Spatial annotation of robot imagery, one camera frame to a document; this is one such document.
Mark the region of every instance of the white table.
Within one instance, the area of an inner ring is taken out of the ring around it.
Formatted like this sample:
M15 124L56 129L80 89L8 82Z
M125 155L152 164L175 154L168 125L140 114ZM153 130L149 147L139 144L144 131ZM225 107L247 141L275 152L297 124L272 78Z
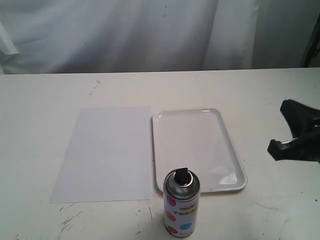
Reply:
M146 201L49 204L79 109L151 106L220 110L248 176L243 191L201 198L188 239L319 239L320 164L267 153L291 138L285 99L320 109L320 68L0 75L0 238L174 239L155 189Z

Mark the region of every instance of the white tray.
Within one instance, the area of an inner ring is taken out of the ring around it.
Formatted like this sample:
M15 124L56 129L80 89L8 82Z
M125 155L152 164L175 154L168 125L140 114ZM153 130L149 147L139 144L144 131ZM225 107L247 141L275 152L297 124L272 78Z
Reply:
M199 177L202 193L246 186L246 173L219 111L159 111L152 123L156 183L161 191L166 175L185 167Z

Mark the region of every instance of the black nozzle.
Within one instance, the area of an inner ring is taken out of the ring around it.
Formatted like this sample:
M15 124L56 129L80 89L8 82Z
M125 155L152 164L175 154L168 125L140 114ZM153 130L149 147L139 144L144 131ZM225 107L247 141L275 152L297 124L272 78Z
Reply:
M188 172L188 168L179 168L175 170L174 180L178 185L187 185L191 182L191 174Z

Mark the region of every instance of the metal can top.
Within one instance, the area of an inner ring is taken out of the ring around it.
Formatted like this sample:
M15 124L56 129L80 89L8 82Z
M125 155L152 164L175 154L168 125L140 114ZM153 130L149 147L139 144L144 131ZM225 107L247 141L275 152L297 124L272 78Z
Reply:
M179 201L189 201L200 191L198 177L188 168L179 168L170 172L164 181L169 195Z

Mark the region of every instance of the colorful polka dot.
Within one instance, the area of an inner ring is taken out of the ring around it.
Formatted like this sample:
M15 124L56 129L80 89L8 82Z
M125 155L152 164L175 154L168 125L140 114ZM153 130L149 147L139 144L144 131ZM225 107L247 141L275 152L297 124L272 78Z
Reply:
M182 230L187 230L188 228L191 227L191 225L192 225L191 222L190 222L190 223L183 224L183 225L180 226L180 229L182 229Z
M168 226L168 229L170 230L170 232L172 232L173 234L177 234L178 231L175 230L172 226Z
M171 206L175 206L176 205L176 201L172 197L166 196L166 200Z
M176 217L173 216L170 212L165 211L165 214L171 221L175 221L176 220Z

